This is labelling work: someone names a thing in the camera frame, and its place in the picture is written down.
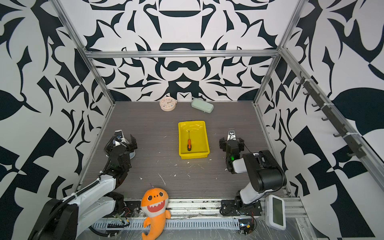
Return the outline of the orange black screwdriver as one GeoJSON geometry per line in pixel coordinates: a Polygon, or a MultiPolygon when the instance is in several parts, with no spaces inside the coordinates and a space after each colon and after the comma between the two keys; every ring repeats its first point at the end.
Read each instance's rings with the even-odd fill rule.
{"type": "Polygon", "coordinates": [[[188,131],[188,144],[187,144],[187,150],[190,152],[192,150],[192,140],[191,140],[191,132],[188,131]]]}

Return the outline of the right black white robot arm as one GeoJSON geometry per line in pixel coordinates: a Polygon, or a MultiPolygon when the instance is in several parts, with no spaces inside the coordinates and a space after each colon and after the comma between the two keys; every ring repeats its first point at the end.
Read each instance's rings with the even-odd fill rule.
{"type": "Polygon", "coordinates": [[[254,204],[266,193],[279,191],[287,184],[286,175],[269,150],[245,153],[245,141],[229,129],[226,138],[221,138],[220,149],[226,153],[227,170],[231,174],[247,173],[250,182],[239,190],[235,203],[242,208],[254,204]]]}

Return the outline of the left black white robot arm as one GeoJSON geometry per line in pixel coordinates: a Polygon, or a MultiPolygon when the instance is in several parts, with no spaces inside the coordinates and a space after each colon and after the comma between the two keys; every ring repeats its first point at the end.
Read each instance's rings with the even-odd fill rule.
{"type": "Polygon", "coordinates": [[[94,182],[71,195],[48,201],[36,221],[30,240],[75,240],[101,218],[124,212],[124,196],[115,190],[125,181],[131,158],[138,148],[133,136],[127,140],[121,130],[104,147],[108,161],[94,182]]]}

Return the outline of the yellow plastic bin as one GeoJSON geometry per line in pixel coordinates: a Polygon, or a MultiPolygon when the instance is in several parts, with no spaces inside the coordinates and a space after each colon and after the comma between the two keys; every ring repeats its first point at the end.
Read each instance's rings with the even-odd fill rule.
{"type": "Polygon", "coordinates": [[[182,160],[203,159],[210,154],[205,121],[186,121],[178,123],[179,156],[182,160]],[[191,132],[192,150],[187,150],[188,131],[191,132]]]}

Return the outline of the green case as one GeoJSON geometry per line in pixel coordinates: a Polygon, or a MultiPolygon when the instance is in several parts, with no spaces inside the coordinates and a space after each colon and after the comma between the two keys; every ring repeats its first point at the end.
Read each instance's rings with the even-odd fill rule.
{"type": "Polygon", "coordinates": [[[200,110],[204,113],[211,113],[214,109],[214,105],[208,103],[202,99],[193,99],[191,102],[191,107],[197,110],[200,110]]]}

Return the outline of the orange shark plush toy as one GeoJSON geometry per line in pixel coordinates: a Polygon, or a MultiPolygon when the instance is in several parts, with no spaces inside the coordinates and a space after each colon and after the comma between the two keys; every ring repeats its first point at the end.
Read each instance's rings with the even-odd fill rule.
{"type": "Polygon", "coordinates": [[[150,227],[149,232],[142,233],[143,240],[156,240],[163,232],[166,220],[171,218],[167,210],[169,203],[168,193],[161,188],[152,188],[144,194],[141,201],[141,210],[147,215],[143,227],[150,227]]]}

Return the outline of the pink round clock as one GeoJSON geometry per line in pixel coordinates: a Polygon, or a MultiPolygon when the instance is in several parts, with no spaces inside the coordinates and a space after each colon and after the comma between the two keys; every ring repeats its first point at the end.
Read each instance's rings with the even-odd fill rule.
{"type": "Polygon", "coordinates": [[[170,112],[176,108],[177,100],[172,97],[164,97],[160,100],[159,103],[163,111],[170,112]]]}

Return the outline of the white digital display device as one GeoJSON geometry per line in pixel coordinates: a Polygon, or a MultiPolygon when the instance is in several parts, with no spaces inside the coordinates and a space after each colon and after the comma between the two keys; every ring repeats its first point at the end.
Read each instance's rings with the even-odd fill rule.
{"type": "Polygon", "coordinates": [[[284,231],[286,230],[286,211],[285,201],[283,198],[275,195],[268,195],[266,198],[266,225],[272,229],[284,231]]]}

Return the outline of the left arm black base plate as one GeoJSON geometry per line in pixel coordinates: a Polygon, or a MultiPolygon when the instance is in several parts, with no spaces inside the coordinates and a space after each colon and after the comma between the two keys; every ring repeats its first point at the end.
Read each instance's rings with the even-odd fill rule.
{"type": "Polygon", "coordinates": [[[132,218],[138,217],[141,211],[141,202],[140,201],[124,201],[123,206],[121,207],[122,218],[132,218]]]}

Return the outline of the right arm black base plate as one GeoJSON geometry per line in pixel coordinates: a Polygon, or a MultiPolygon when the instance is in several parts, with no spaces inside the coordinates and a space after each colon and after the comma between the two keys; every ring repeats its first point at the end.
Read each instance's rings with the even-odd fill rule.
{"type": "Polygon", "coordinates": [[[243,205],[235,200],[221,200],[220,214],[225,217],[234,216],[254,216],[262,215],[263,209],[261,202],[255,202],[250,205],[243,205]]]}

